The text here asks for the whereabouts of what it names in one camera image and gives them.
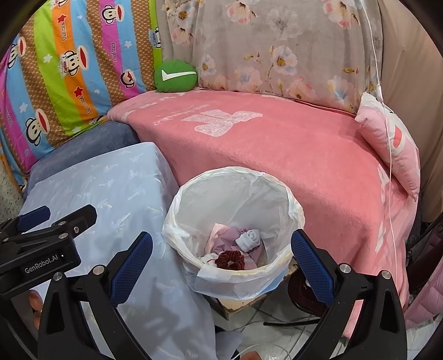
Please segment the left hand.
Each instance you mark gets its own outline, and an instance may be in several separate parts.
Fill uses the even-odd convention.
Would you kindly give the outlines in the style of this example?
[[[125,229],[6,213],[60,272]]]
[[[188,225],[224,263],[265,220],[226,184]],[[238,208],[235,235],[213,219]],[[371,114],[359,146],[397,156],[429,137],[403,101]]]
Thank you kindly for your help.
[[[43,310],[43,300],[35,290],[29,291],[29,304],[33,312],[33,322],[36,329],[40,328],[41,312]]]

